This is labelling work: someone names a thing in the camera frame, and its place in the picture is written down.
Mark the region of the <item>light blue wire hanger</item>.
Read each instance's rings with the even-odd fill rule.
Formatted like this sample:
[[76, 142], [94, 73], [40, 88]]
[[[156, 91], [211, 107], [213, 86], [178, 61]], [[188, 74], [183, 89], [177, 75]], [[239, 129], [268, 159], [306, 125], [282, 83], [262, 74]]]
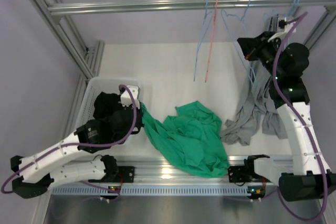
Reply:
[[214, 12], [212, 10], [208, 9], [209, 6], [209, 0], [205, 0], [205, 12], [203, 16], [202, 25], [199, 32], [197, 47], [196, 47], [196, 56], [195, 56], [195, 65], [194, 65], [194, 74], [193, 74], [193, 81], [196, 80], [196, 74], [197, 74], [197, 64], [198, 64], [198, 57], [199, 57], [199, 51], [201, 49], [202, 43], [204, 41], [204, 38], [207, 34], [207, 31], [210, 27], [210, 24], [214, 18]]

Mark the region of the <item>pink wire hanger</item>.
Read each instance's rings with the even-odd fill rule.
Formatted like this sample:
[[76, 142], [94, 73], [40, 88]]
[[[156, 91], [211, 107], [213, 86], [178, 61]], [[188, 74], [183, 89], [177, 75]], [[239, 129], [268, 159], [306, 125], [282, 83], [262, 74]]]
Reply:
[[207, 68], [206, 68], [206, 74], [205, 74], [205, 83], [208, 81], [208, 75], [209, 75], [209, 67], [210, 67], [212, 50], [213, 50], [213, 42], [214, 42], [214, 37], [215, 37], [217, 8], [218, 8], [218, 0], [215, 0], [213, 23], [212, 23], [212, 30], [211, 30], [211, 39], [209, 42], [209, 53], [208, 53]]

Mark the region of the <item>green tank top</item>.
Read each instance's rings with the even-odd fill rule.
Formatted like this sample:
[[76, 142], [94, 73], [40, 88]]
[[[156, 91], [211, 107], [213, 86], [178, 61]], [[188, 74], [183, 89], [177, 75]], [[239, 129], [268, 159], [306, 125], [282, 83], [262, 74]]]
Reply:
[[199, 101], [175, 108], [163, 122], [142, 106], [144, 131], [151, 144], [174, 167], [193, 176], [221, 178], [230, 166], [221, 142], [221, 119]]

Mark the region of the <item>black tank top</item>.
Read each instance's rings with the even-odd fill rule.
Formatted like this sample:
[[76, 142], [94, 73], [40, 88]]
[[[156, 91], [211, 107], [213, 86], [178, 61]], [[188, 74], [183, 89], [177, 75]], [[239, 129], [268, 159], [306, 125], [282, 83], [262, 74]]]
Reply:
[[122, 119], [121, 111], [123, 107], [119, 94], [101, 92], [94, 101], [94, 108], [93, 117], [95, 119], [109, 118], [110, 121], [120, 121]]

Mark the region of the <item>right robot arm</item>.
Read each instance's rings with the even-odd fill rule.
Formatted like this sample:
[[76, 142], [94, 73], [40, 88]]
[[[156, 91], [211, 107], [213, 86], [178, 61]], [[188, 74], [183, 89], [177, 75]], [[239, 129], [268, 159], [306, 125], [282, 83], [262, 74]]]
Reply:
[[285, 126], [292, 152], [291, 172], [281, 168], [267, 155], [249, 156], [244, 174], [249, 180], [265, 177], [278, 186], [285, 201], [321, 199], [335, 191], [335, 173], [323, 158], [310, 117], [310, 100], [302, 81], [309, 65], [309, 50], [294, 42], [280, 53], [276, 80], [287, 99], [270, 84], [269, 93]]

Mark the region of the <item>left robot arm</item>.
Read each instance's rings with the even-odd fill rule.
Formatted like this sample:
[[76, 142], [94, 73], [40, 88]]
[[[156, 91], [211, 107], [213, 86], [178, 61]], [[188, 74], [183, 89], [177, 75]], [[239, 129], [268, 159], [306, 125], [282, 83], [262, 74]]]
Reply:
[[141, 103], [96, 105], [93, 118], [58, 144], [30, 157], [11, 158], [11, 169], [18, 176], [11, 181], [12, 192], [30, 199], [63, 184], [115, 181], [120, 174], [117, 161], [101, 151], [138, 134], [144, 126], [142, 116]]

